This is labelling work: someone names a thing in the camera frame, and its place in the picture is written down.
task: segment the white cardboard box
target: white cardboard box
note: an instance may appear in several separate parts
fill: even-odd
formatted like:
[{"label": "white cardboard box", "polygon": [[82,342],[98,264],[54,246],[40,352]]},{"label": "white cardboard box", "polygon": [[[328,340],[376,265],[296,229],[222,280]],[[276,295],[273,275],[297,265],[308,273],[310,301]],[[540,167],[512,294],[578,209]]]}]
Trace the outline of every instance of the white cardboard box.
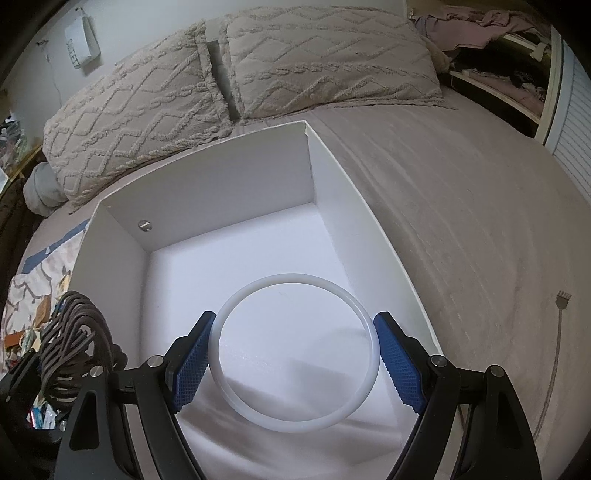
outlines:
[{"label": "white cardboard box", "polygon": [[[142,220],[151,231],[138,227]],[[204,310],[218,311],[244,285],[293,272],[341,285],[372,317],[391,312],[429,354],[441,353],[388,238],[305,122],[180,154],[103,199],[70,288],[101,309],[134,367],[164,354]],[[224,327],[220,355],[229,381],[253,408],[303,420],[352,395],[367,369],[368,343],[339,299],[283,285],[239,305]],[[212,480],[386,478],[416,415],[400,402],[383,364],[380,370],[359,410],[320,432],[276,433],[251,424],[225,404],[209,372],[179,422]],[[138,445],[140,437],[134,431]]]}]

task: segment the black cable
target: black cable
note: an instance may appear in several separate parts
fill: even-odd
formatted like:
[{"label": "black cable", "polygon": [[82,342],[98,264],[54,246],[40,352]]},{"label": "black cable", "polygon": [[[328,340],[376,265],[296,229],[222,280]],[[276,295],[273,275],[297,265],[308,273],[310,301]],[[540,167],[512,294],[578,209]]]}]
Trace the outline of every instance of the black cable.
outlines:
[{"label": "black cable", "polygon": [[41,392],[55,410],[70,410],[82,379],[101,365],[123,370],[127,356],[113,344],[105,318],[88,297],[69,291],[41,334]]}]

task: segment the blue gripper pad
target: blue gripper pad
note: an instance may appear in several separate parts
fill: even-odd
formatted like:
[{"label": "blue gripper pad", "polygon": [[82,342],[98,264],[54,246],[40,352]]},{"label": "blue gripper pad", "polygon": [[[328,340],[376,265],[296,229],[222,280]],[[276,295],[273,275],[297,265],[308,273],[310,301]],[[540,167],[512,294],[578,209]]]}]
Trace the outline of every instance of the blue gripper pad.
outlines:
[{"label": "blue gripper pad", "polygon": [[175,376],[173,404],[177,411],[193,401],[205,370],[207,370],[209,363],[207,346],[214,318],[215,315],[212,315]]},{"label": "blue gripper pad", "polygon": [[427,400],[421,388],[419,371],[413,365],[396,335],[388,327],[382,314],[376,315],[374,325],[378,332],[380,355],[398,391],[400,400],[405,405],[410,405],[415,413],[421,414],[425,410]]}]

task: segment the metal rivet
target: metal rivet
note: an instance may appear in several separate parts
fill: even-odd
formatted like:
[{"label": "metal rivet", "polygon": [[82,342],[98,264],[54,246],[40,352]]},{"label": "metal rivet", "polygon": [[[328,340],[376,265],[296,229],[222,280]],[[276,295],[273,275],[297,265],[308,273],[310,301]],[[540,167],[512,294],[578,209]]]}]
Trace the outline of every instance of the metal rivet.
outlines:
[{"label": "metal rivet", "polygon": [[436,367],[445,367],[447,365],[447,358],[443,355],[433,355],[431,357],[431,363]]},{"label": "metal rivet", "polygon": [[149,367],[159,367],[164,362],[164,358],[161,355],[154,355],[148,358]]},{"label": "metal rivet", "polygon": [[95,365],[94,367],[92,367],[90,369],[90,376],[91,377],[98,377],[99,375],[102,375],[102,373],[105,371],[105,369],[103,368],[102,365]]},{"label": "metal rivet", "polygon": [[147,220],[140,220],[138,226],[143,232],[149,232],[152,229],[152,224]]},{"label": "metal rivet", "polygon": [[502,377],[503,375],[505,375],[505,371],[502,369],[502,367],[499,367],[498,365],[493,365],[491,367],[491,374],[493,374],[495,377]]}]

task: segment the plastic ring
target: plastic ring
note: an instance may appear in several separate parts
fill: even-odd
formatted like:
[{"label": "plastic ring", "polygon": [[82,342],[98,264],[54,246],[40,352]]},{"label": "plastic ring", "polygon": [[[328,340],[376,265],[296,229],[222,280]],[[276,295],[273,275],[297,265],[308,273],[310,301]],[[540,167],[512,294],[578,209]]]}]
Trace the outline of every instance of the plastic ring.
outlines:
[{"label": "plastic ring", "polygon": [[[289,421],[279,420],[273,417],[268,417],[250,406],[248,406],[236,392],[230,387],[222,371],[222,365],[220,363],[219,355],[219,342],[222,334],[222,328],[230,313],[236,308],[236,306],[252,293],[262,290],[263,288],[271,287],[273,285],[280,285],[283,283],[301,283],[306,285],[312,285],[318,288],[322,288],[326,291],[339,297],[343,300],[351,309],[357,314],[365,333],[369,338],[370,346],[370,357],[369,357],[369,368],[361,386],[353,394],[353,396],[345,402],[340,408],[335,410],[324,417],[312,420],[302,421]],[[228,404],[236,410],[242,417],[250,420],[251,422],[266,428],[268,430],[274,430],[275,432],[286,432],[286,433],[303,433],[312,432],[314,430],[321,430],[326,427],[330,427],[351,415],[368,397],[369,392],[374,386],[375,379],[378,376],[379,369],[379,340],[378,334],[376,333],[374,324],[363,306],[358,300],[353,297],[344,288],[339,287],[337,284],[332,283],[324,278],[315,277],[313,275],[304,274],[280,274],[272,275],[270,277],[261,278],[256,280],[246,287],[238,290],[228,301],[223,305],[213,321],[211,333],[209,335],[209,346],[208,346],[208,357],[209,357],[209,368],[212,373],[213,381],[220,388],[223,398]]]}]

